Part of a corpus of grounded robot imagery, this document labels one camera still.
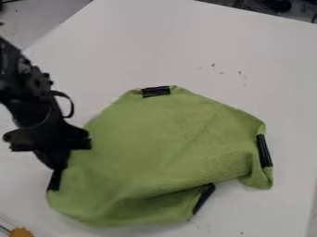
green cloth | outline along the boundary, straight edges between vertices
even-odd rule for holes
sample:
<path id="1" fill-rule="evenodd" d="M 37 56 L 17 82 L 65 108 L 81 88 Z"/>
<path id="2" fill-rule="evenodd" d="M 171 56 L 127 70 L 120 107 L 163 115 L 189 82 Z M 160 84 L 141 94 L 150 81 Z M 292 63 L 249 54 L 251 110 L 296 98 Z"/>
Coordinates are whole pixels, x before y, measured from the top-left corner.
<path id="1" fill-rule="evenodd" d="M 92 119 L 85 128 L 93 149 L 72 152 L 49 205 L 93 225 L 172 223 L 193 216 L 205 184 L 273 185 L 273 169 L 260 165 L 262 121 L 170 88 L 148 98 L 129 91 Z"/>

green towel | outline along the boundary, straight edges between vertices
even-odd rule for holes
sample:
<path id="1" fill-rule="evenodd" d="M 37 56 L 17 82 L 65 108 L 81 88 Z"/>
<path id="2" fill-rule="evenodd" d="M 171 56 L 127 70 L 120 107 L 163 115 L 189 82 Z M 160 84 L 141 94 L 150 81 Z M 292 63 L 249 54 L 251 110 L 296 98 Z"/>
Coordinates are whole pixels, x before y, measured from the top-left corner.
<path id="1" fill-rule="evenodd" d="M 273 168 L 262 168 L 257 147 L 262 121 L 170 89 L 146 98 L 129 91 L 92 119 L 85 128 L 93 149 L 72 152 L 59 190 L 47 193 L 49 205 L 93 225 L 172 223 L 193 216 L 208 183 L 273 185 Z"/>

floor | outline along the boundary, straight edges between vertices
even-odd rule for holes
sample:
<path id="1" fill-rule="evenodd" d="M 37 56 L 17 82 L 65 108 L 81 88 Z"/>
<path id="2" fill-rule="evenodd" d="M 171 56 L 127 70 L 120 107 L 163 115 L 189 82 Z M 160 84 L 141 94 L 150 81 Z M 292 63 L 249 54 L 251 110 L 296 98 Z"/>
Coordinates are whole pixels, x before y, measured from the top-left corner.
<path id="1" fill-rule="evenodd" d="M 5 4 L 0 13 L 0 35 L 21 49 L 35 44 L 41 37 L 60 23 L 70 18 L 92 0 L 20 0 Z M 311 22 L 317 13 L 317 5 L 301 0 L 291 0 L 292 8 L 285 13 L 275 14 L 262 6 L 254 6 L 259 0 L 198 0 L 207 3 L 231 6 L 240 3 L 240 8 L 273 14 L 285 18 Z"/>
<path id="2" fill-rule="evenodd" d="M 0 13 L 0 35 L 25 49 L 70 18 L 90 0 L 22 0 L 7 3 Z"/>

black clip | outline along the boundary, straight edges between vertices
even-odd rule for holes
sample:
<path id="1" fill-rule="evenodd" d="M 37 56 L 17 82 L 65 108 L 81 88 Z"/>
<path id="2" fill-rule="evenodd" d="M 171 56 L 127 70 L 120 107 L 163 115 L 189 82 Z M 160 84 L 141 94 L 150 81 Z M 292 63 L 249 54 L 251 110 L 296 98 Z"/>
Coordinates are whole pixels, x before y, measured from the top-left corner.
<path id="1" fill-rule="evenodd" d="M 265 142 L 265 137 L 263 134 L 257 136 L 258 140 L 258 149 L 260 155 L 260 164 L 263 168 L 265 167 L 272 167 L 273 162 L 271 160 L 270 152 L 268 146 Z"/>
<path id="2" fill-rule="evenodd" d="M 144 98 L 167 94 L 171 94 L 170 86 L 149 87 L 142 89 L 142 96 Z"/>

white surface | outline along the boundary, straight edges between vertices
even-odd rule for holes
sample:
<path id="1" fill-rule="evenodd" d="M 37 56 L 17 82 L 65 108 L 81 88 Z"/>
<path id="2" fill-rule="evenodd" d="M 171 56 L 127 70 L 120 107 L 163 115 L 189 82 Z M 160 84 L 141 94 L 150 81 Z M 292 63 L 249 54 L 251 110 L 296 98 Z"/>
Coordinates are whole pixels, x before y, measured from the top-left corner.
<path id="1" fill-rule="evenodd" d="M 1 143 L 1 210 L 58 237 L 305 236 L 317 176 L 316 42 L 315 25 L 228 7 L 94 1 L 27 51 L 74 100 L 72 122 L 83 125 L 132 88 L 177 84 L 267 123 L 275 185 L 220 183 L 197 217 L 180 225 L 94 230 L 51 210 L 50 172 Z M 2 124 L 3 133 L 11 123 Z"/>
<path id="2" fill-rule="evenodd" d="M 23 0 L 5 4 L 0 13 L 0 35 L 20 48 L 34 44 L 39 38 L 70 18 L 90 0 Z"/>

